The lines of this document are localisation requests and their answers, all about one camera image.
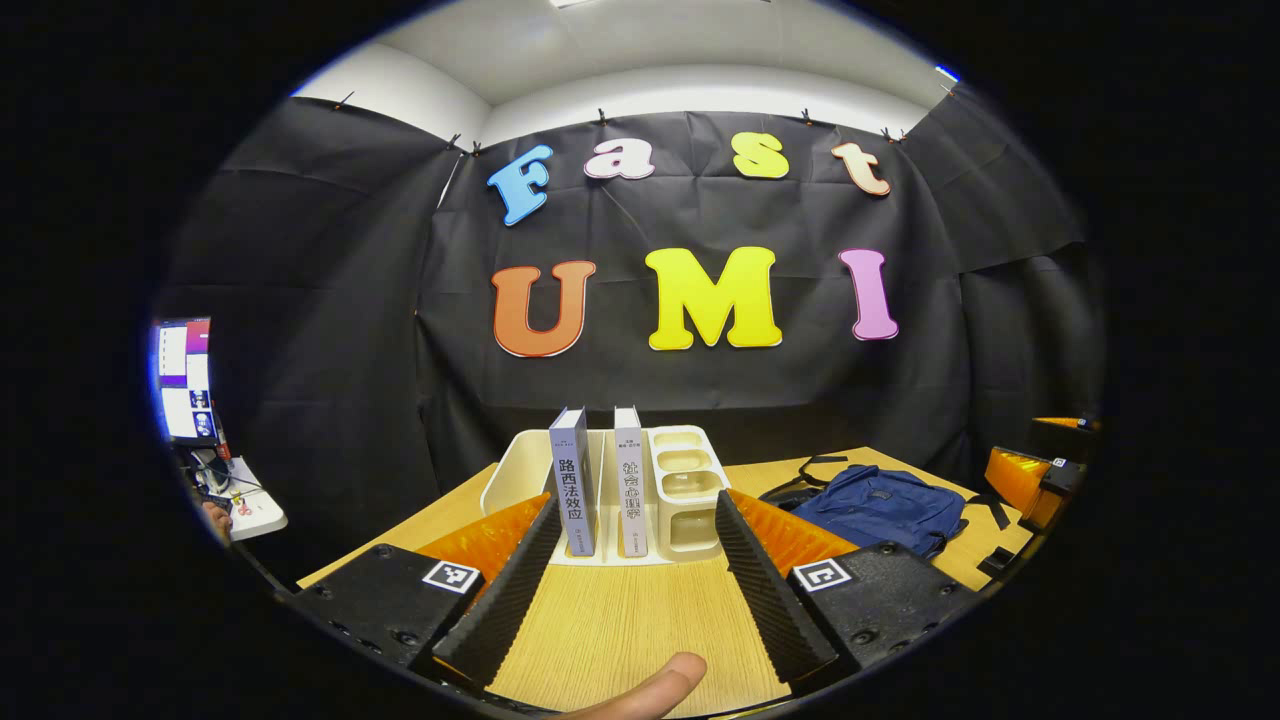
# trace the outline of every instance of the wooden tabletop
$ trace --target wooden tabletop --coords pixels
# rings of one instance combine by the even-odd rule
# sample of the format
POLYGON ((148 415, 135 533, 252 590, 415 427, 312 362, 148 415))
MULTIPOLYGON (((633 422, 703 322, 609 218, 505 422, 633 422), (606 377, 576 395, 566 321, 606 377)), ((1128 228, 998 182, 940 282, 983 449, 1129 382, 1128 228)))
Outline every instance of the wooden tabletop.
MULTIPOLYGON (((964 496, 973 491, 897 461, 869 447, 833 452, 847 462, 810 465, 829 480, 850 464, 906 470, 964 496)), ((808 457, 730 465, 730 484, 751 496, 794 478, 808 457)), ((410 519, 298 580, 303 588, 378 543, 417 550, 480 518, 480 493, 490 465, 410 519)), ((983 505, 966 505, 969 525, 933 565, 972 589, 989 578, 978 564, 997 547, 1019 552, 1030 539, 1018 510, 1005 506, 1001 530, 983 505)), ((639 568, 548 565, 525 623, 489 691, 553 710, 573 710, 622 693, 657 670, 672 653, 707 659, 707 676, 669 717, 728 712, 790 692, 769 665, 751 612, 728 573, 723 555, 713 560, 639 568)))

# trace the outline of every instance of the orange letter u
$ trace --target orange letter u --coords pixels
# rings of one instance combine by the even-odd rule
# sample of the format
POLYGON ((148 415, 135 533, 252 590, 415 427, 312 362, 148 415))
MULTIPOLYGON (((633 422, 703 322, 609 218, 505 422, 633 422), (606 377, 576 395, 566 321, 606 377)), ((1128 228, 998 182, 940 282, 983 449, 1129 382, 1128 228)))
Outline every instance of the orange letter u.
POLYGON ((586 278, 595 274, 595 263, 571 260, 552 268, 561 281, 561 310, 556 327, 541 332, 529 327, 529 290, 541 273, 538 268, 517 266, 498 270, 493 284, 498 300, 493 313, 493 337, 503 350, 517 357, 559 355, 577 342, 586 319, 586 278))

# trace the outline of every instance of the person's hand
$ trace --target person's hand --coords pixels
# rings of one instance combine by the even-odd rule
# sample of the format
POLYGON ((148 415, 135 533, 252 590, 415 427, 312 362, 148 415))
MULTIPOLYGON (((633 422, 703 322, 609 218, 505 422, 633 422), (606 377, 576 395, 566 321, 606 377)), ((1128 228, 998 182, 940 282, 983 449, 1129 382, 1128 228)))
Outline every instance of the person's hand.
POLYGON ((657 673, 635 688, 559 717, 564 720, 658 720, 694 692, 707 674, 707 661, 677 652, 657 673))
POLYGON ((201 505, 205 509, 205 515, 209 515, 209 521, 212 523, 214 530, 218 536, 223 538, 223 542, 230 542, 232 539, 232 516, 227 514, 225 510, 214 505, 212 502, 206 502, 201 505))

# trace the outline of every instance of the monitor screen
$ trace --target monitor screen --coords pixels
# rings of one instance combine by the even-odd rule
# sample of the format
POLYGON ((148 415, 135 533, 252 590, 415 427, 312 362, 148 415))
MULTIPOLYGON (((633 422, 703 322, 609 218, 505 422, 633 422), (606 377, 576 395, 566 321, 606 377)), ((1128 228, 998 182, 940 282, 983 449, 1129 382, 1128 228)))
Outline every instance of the monitor screen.
POLYGON ((209 388, 209 318, 160 320, 152 328, 151 377, 157 419, 174 442, 216 445, 209 388))

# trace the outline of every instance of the white ceiling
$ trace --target white ceiling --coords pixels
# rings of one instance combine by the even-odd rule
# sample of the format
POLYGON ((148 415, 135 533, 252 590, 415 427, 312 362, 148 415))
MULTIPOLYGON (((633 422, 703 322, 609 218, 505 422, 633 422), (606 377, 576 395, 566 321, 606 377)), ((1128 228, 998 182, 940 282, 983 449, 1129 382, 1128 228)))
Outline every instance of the white ceiling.
POLYGON ((456 0, 378 38, 490 105, 588 77, 685 64, 768 65, 931 108, 934 61, 822 0, 456 0))

